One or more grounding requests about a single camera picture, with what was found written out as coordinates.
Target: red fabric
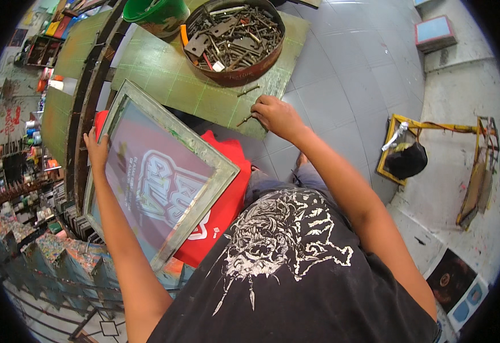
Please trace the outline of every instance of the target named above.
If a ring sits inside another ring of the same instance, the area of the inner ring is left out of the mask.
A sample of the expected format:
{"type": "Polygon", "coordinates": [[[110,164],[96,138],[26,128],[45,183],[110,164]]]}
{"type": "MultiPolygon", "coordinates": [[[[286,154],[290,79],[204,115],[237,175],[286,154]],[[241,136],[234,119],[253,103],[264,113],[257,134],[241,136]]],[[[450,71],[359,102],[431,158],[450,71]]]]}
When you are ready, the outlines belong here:
{"type": "Polygon", "coordinates": [[[178,260],[195,268],[240,214],[251,173],[250,162],[244,158],[239,141],[230,139],[218,142],[210,130],[201,137],[236,164],[240,172],[174,255],[178,260]]]}
{"type": "Polygon", "coordinates": [[[95,114],[95,119],[93,120],[93,125],[95,126],[95,141],[99,141],[99,134],[101,134],[101,129],[103,124],[105,124],[105,119],[107,119],[108,110],[99,111],[95,114]]]}

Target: round metal container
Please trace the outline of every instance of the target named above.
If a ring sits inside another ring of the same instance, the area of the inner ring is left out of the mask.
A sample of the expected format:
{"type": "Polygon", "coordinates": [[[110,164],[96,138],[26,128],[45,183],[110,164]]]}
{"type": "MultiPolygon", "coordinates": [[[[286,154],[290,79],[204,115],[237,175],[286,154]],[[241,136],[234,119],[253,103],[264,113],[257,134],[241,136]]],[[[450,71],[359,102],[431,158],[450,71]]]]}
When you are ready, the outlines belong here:
{"type": "Polygon", "coordinates": [[[282,43],[284,42],[284,37],[286,35],[286,28],[284,26],[284,23],[282,22],[281,16],[278,14],[273,4],[271,4],[267,0],[211,0],[207,3],[202,4],[196,10],[194,10],[194,12],[192,12],[192,14],[189,16],[189,18],[187,18],[187,21],[185,22],[185,24],[189,26],[194,21],[199,20],[201,17],[205,17],[206,11],[209,13],[215,10],[221,10],[246,4],[250,5],[251,7],[259,7],[261,9],[267,10],[267,12],[269,12],[273,16],[273,22],[278,24],[277,28],[280,30],[282,35],[278,45],[260,62],[241,70],[215,72],[209,70],[208,68],[205,69],[195,66],[188,56],[189,53],[184,50],[188,62],[194,68],[198,69],[199,72],[205,74],[207,77],[213,79],[220,85],[244,85],[245,83],[258,79],[274,64],[281,53],[282,43]]]}

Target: person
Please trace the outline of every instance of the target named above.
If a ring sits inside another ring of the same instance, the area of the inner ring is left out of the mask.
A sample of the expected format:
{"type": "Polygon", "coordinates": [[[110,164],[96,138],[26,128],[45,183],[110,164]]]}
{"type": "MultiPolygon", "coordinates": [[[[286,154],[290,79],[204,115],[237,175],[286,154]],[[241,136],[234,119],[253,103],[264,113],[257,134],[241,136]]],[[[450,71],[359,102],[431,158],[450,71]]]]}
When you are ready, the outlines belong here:
{"type": "Polygon", "coordinates": [[[84,135],[130,343],[434,341],[433,293],[368,182],[291,105],[251,111],[301,151],[295,184],[254,168],[246,209],[173,301],[107,183],[108,137],[84,135]]]}

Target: tiled floor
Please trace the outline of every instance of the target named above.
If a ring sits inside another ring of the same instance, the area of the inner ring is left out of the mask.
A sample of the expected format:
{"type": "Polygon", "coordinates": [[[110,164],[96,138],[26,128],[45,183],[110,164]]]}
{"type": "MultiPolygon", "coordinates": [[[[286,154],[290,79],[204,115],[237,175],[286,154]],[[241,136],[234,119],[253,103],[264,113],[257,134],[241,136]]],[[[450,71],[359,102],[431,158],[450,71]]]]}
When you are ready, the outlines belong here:
{"type": "MultiPolygon", "coordinates": [[[[389,202],[397,185],[375,172],[388,117],[417,120],[423,106],[422,59],[413,41],[421,19],[412,1],[323,1],[319,9],[287,2],[278,9],[311,22],[282,100],[389,202]]],[[[289,142],[271,132],[257,141],[210,128],[219,141],[239,139],[246,158],[269,175],[290,177],[299,152],[289,142]]]]}

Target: green cutting mat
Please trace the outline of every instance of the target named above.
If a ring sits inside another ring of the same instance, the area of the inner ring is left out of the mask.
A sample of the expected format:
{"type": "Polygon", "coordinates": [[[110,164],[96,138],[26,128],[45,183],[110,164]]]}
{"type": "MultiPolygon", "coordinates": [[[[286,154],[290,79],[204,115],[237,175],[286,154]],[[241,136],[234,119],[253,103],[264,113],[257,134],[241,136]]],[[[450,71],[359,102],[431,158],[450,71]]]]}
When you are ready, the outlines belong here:
{"type": "MultiPolygon", "coordinates": [[[[193,0],[187,5],[194,10],[204,2],[193,0]]],[[[111,89],[118,90],[124,79],[129,79],[165,106],[264,139],[267,131],[257,120],[236,125],[250,114],[250,107],[261,94],[282,97],[310,26],[304,19],[279,13],[286,26],[282,52],[273,67],[252,83],[231,88],[220,86],[190,64],[179,36],[166,43],[138,26],[116,68],[111,89]],[[256,83],[260,88],[237,97],[256,83]]]]}
{"type": "Polygon", "coordinates": [[[95,37],[112,10],[98,13],[73,25],[57,57],[54,75],[79,79],[95,37]]]}
{"type": "Polygon", "coordinates": [[[48,148],[61,166],[67,165],[65,162],[65,140],[67,139],[72,106],[72,96],[53,87],[48,87],[40,132],[42,144],[48,148]]]}

